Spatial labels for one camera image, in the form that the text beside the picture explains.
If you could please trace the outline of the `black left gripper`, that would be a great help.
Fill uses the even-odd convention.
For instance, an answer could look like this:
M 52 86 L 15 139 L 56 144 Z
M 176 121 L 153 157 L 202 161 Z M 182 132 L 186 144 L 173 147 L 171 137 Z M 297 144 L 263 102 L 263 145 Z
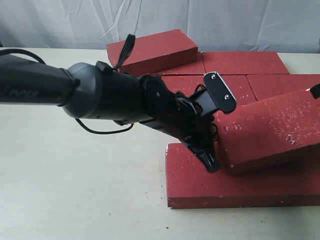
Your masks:
M 204 165 L 208 173 L 222 166 L 216 159 L 214 137 L 218 134 L 213 114 L 218 111 L 211 87 L 198 84 L 193 94 L 170 91 L 160 76 L 143 76 L 140 124 L 178 139 Z

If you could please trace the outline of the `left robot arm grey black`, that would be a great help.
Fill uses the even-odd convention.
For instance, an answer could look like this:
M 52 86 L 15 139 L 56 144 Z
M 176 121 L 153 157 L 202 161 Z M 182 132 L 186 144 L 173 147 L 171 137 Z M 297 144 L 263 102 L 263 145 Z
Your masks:
M 218 134 L 213 114 L 221 105 L 210 86 L 200 85 L 187 96 L 169 90 L 159 76 L 134 77 L 101 61 L 63 69 L 30 52 L 5 49 L 0 53 L 0 102 L 58 106 L 79 124 L 102 119 L 131 129 L 139 123 L 180 140 L 208 172 L 221 167 L 213 144 Z

